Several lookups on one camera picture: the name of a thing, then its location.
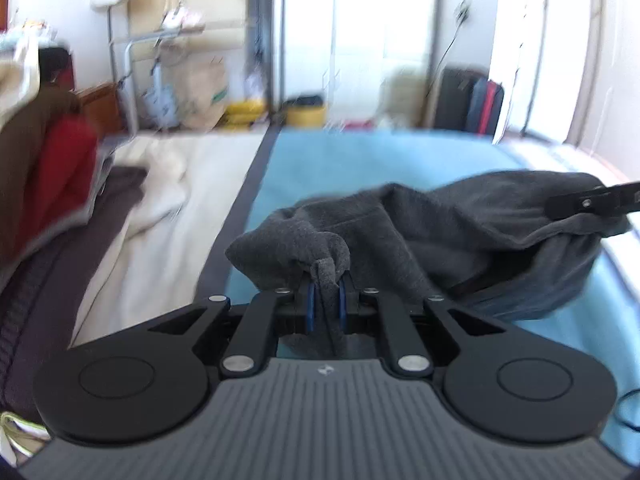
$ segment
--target white wardrobe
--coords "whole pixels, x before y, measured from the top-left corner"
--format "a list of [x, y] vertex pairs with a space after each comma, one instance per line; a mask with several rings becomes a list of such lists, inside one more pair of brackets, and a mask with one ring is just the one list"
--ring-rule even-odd
[[434, 8], [435, 0], [274, 0], [274, 94], [281, 85], [284, 99], [322, 92], [330, 120], [388, 114], [410, 124], [424, 95]]

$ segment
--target dark purple blanket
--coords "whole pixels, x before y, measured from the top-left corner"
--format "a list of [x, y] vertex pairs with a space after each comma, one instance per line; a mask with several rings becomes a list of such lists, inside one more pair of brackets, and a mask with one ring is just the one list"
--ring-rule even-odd
[[142, 199], [142, 168], [113, 168], [85, 226], [54, 238], [23, 261], [0, 294], [0, 408], [34, 421], [31, 393], [45, 361], [71, 340], [84, 292], [131, 208]]

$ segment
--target metal rack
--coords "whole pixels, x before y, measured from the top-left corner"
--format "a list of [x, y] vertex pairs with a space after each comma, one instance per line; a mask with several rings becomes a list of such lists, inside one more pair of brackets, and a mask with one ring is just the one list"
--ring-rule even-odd
[[209, 22], [199, 25], [197, 27], [181, 27], [165, 30], [155, 30], [140, 36], [133, 36], [127, 38], [116, 38], [110, 41], [110, 48], [113, 48], [114, 44], [126, 43], [124, 49], [124, 71], [125, 75], [122, 79], [124, 81], [124, 94], [126, 99], [126, 114], [127, 114], [127, 128], [129, 135], [135, 137], [140, 130], [140, 124], [138, 122], [138, 105], [136, 103], [136, 82], [133, 77], [133, 58], [131, 56], [131, 49], [135, 44], [146, 43], [148, 41], [162, 41], [172, 40], [179, 36], [196, 36], [202, 34], [206, 30], [225, 30], [228, 28], [246, 28], [253, 27], [255, 23], [250, 20], [226, 20], [220, 22]]

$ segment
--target gray cloth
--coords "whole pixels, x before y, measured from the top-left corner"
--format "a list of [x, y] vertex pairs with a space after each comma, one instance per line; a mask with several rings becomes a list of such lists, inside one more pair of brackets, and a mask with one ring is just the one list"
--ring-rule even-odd
[[487, 173], [429, 192], [387, 184], [278, 210], [226, 255], [261, 290], [309, 272], [330, 317], [350, 270], [357, 287], [405, 303], [444, 292], [489, 316], [533, 319], [574, 298], [600, 239], [629, 229], [626, 216], [545, 217], [548, 197], [597, 186], [588, 174], [547, 171]]

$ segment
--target wall socket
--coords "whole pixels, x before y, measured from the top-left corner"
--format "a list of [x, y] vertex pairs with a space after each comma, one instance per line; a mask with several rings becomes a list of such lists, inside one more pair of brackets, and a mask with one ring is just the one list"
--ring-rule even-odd
[[469, 19], [471, 0], [462, 0], [456, 7], [456, 26], [459, 27]]

